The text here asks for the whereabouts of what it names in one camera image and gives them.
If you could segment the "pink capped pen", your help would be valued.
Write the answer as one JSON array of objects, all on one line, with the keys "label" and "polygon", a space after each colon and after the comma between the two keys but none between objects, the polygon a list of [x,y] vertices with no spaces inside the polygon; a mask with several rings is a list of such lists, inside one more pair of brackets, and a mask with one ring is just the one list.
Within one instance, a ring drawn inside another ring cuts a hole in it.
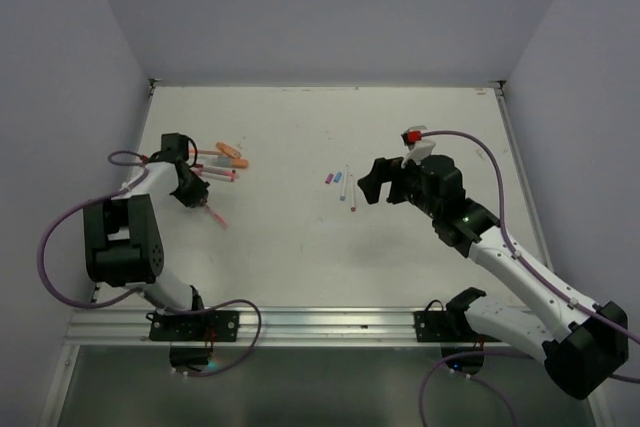
[{"label": "pink capped pen", "polygon": [[202,170],[201,174],[203,176],[207,176],[210,178],[215,178],[219,180],[224,180],[225,182],[234,182],[237,178],[236,174],[233,171],[211,171],[211,170]]}]

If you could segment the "white purple pen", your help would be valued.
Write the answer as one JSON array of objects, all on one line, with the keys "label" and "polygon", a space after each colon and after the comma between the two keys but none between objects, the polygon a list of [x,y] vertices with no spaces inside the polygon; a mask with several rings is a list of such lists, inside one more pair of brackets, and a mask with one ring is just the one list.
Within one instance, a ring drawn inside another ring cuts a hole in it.
[{"label": "white purple pen", "polygon": [[357,210],[356,189],[357,189],[357,184],[354,176],[351,174],[349,176],[349,202],[350,202],[350,211],[352,213],[355,213]]}]

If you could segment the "white blue pen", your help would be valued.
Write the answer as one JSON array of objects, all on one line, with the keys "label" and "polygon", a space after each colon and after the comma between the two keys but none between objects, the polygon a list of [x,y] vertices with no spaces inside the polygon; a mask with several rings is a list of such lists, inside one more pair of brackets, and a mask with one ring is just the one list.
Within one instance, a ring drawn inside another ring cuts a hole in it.
[{"label": "white blue pen", "polygon": [[339,200],[342,202],[346,201],[348,196],[349,180],[350,180],[350,169],[349,169],[349,165],[346,164],[344,168],[342,180],[341,180],[341,190],[340,190],[340,196],[339,196]]}]

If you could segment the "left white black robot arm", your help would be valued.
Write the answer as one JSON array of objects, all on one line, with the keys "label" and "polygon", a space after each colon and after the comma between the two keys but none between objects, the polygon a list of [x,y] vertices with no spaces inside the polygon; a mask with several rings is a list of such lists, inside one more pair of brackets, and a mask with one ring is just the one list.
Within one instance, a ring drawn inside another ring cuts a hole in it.
[{"label": "left white black robot arm", "polygon": [[83,209],[85,262],[89,278],[136,292],[151,305],[176,311],[172,326],[185,339],[201,337],[208,316],[197,289],[165,267],[155,209],[164,201],[203,207],[209,183],[192,171],[193,140],[164,134],[160,149],[142,162],[143,172],[124,192]]}]

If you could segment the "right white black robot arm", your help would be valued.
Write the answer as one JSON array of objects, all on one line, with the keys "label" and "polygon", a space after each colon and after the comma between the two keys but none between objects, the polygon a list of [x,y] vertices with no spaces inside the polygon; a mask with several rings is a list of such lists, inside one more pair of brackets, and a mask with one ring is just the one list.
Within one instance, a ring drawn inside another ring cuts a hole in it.
[{"label": "right white black robot arm", "polygon": [[626,312],[578,292],[511,240],[502,222],[469,198],[461,171],[444,155],[420,163],[378,158],[358,187],[368,204],[389,184],[390,204],[408,202],[432,221],[438,238],[500,280],[529,308],[508,308],[469,288],[447,304],[451,336],[496,338],[540,362],[567,395],[583,400],[627,362]]}]

